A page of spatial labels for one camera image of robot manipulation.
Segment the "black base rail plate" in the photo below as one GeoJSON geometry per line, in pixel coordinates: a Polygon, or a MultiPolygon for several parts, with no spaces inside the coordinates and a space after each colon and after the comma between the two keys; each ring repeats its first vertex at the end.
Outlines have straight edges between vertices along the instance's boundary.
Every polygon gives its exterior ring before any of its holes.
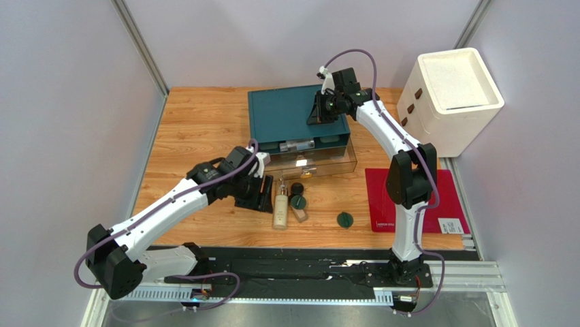
{"type": "Polygon", "coordinates": [[[235,273],[243,280],[266,281],[348,281],[369,287],[405,287],[411,289],[434,286],[430,267],[402,269],[389,260],[307,260],[283,259],[216,259],[197,265],[191,275],[235,273]]]}

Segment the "teal drawer organizer box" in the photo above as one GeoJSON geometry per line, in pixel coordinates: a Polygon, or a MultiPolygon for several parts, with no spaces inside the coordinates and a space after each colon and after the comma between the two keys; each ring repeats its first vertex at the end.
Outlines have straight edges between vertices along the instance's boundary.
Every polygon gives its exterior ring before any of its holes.
{"type": "Polygon", "coordinates": [[[313,139],[316,149],[348,144],[351,131],[344,116],[322,125],[308,125],[320,84],[249,91],[248,114],[251,138],[261,152],[280,153],[279,144],[313,139]]]}

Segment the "dark green round compact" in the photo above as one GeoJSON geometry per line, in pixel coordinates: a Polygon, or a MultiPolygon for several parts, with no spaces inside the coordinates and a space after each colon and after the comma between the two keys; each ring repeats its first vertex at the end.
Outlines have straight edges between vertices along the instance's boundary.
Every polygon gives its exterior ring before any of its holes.
{"type": "Polygon", "coordinates": [[[341,228],[349,229],[354,223],[354,218],[350,213],[341,212],[337,215],[336,221],[341,228]]]}

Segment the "white foam drawer cabinet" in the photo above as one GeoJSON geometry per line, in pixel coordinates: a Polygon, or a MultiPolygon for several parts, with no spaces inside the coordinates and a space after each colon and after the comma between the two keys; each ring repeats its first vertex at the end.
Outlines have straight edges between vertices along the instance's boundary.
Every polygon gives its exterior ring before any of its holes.
{"type": "Polygon", "coordinates": [[[475,48],[421,54],[397,104],[405,131],[435,146],[439,158],[459,157],[504,107],[475,48]]]}

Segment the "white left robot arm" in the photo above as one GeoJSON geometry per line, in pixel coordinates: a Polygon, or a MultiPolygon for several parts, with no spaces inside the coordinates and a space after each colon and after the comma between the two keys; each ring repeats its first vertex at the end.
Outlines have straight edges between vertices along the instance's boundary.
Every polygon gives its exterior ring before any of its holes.
{"type": "Polygon", "coordinates": [[[95,225],[74,268],[77,284],[103,289],[118,300],[143,282],[198,276],[198,266],[206,259],[197,245],[150,246],[185,218],[224,198],[233,198],[238,208],[272,213],[273,178],[265,173],[269,162],[270,154],[260,152],[251,140],[226,157],[195,165],[164,196],[127,220],[111,228],[95,225]]]}

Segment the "clear small cosmetic bottle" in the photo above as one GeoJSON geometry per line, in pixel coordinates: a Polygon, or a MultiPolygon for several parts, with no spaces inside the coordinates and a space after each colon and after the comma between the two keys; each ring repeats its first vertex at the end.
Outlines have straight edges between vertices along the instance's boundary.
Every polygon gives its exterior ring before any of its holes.
{"type": "Polygon", "coordinates": [[[313,139],[288,140],[279,144],[279,149],[281,152],[305,151],[308,149],[313,149],[314,147],[315,141],[313,139]]]}

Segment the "white pump lotion bottle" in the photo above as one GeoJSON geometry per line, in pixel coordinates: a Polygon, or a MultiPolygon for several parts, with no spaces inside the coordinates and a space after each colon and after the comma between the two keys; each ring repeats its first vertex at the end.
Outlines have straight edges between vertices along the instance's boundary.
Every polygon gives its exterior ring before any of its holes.
{"type": "Polygon", "coordinates": [[[283,179],[280,179],[274,198],[274,212],[272,228],[274,230],[286,230],[288,222],[288,191],[283,179]]]}

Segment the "black round jar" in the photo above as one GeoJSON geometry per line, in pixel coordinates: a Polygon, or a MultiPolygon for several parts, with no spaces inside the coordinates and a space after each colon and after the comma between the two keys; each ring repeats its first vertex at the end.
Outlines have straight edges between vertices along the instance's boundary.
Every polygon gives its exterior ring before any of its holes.
{"type": "Polygon", "coordinates": [[[301,183],[293,183],[291,185],[291,195],[293,196],[301,196],[304,194],[304,185],[301,183]]]}

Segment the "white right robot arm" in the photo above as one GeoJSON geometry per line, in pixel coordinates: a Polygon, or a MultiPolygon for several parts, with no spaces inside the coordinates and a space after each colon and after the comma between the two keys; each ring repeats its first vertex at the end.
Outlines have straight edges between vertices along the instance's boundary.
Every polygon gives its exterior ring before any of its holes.
{"type": "Polygon", "coordinates": [[[425,268],[422,252],[423,221],[436,188],[437,153],[434,145],[421,144],[389,114],[373,88],[362,88],[352,68],[329,72],[315,93],[308,125],[332,123],[344,115],[365,127],[389,157],[385,189],[396,206],[396,235],[390,249],[387,275],[396,285],[415,281],[425,268]]]}

